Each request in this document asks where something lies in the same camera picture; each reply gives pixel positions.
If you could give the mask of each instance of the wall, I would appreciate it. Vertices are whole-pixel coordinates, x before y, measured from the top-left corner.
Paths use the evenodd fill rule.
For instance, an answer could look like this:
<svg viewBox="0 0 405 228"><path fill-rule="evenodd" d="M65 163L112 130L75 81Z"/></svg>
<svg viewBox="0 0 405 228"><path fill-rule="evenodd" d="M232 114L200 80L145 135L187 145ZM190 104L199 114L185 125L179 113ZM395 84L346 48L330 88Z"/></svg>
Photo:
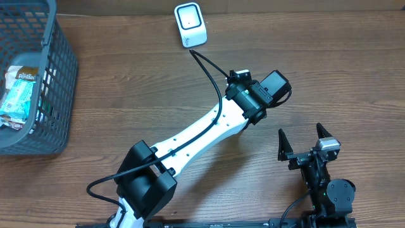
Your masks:
<svg viewBox="0 0 405 228"><path fill-rule="evenodd" d="M169 15L185 0L57 0L58 13ZM195 0L203 13L401 10L405 0Z"/></svg>

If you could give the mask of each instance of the plastic basket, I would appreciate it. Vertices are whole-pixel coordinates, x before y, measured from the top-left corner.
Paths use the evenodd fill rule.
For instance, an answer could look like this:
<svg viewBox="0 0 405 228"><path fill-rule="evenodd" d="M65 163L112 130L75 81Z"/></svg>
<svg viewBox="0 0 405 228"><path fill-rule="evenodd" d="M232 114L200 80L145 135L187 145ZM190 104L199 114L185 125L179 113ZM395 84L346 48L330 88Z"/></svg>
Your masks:
<svg viewBox="0 0 405 228"><path fill-rule="evenodd" d="M62 152L69 136L78 63L56 20L55 0L0 1L1 97L11 65L39 71L23 128L0 127L0 155Z"/></svg>

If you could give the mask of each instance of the wooden table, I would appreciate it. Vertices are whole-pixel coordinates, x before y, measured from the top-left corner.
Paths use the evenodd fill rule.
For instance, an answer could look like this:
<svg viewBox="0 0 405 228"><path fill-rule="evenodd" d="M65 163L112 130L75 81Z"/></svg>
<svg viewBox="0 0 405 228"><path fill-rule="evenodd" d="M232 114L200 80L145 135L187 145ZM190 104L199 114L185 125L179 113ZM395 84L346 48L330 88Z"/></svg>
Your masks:
<svg viewBox="0 0 405 228"><path fill-rule="evenodd" d="M277 161L277 130L296 152L321 122L342 142L332 178L357 186L360 227L405 223L405 12L206 15L196 50L222 69L261 80L280 70L287 103L217 144L180 178L157 216L191 221L280 217L305 192L299 170ZM216 102L209 80L181 47L173 16L59 18L78 60L68 148L59 156L0 158L0 227L73 227L105 222L116 206L88 183L118 170L128 149L180 132ZM223 76L210 68L220 89ZM95 192L117 198L116 185ZM309 200L290 217L310 208Z"/></svg>

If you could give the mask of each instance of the tabletop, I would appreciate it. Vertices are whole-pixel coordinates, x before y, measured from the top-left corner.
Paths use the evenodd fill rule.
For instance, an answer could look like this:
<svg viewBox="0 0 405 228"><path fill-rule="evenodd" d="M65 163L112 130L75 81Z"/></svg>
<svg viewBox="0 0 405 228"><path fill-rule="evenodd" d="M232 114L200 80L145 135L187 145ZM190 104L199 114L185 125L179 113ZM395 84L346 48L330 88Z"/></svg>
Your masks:
<svg viewBox="0 0 405 228"><path fill-rule="evenodd" d="M0 157L0 227L73 227L105 222L115 205L86 186L115 173L128 149L152 145L201 118L215 90L180 42L174 16L58 18L79 75L70 142L53 156ZM215 145L178 180L156 215L193 222L281 217L306 187L277 161L279 128L296 152L320 122L341 143L331 178L357 187L359 227L405 223L405 11L205 15L195 50L226 72L265 78L279 70L291 98L268 117ZM226 82L208 67L224 95ZM94 188L118 198L116 184ZM310 209L309 200L289 217Z"/></svg>

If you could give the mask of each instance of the basket handle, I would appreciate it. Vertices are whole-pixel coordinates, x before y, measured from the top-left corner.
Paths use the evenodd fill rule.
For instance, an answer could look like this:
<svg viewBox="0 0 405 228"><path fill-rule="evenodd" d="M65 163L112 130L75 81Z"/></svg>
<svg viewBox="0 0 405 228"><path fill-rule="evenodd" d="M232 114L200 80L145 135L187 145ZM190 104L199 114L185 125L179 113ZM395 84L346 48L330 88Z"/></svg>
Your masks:
<svg viewBox="0 0 405 228"><path fill-rule="evenodd" d="M46 22L44 37L42 38L40 44L42 47L49 45L52 37L53 25L55 24L56 18L56 0L46 0L49 6L48 21Z"/></svg>

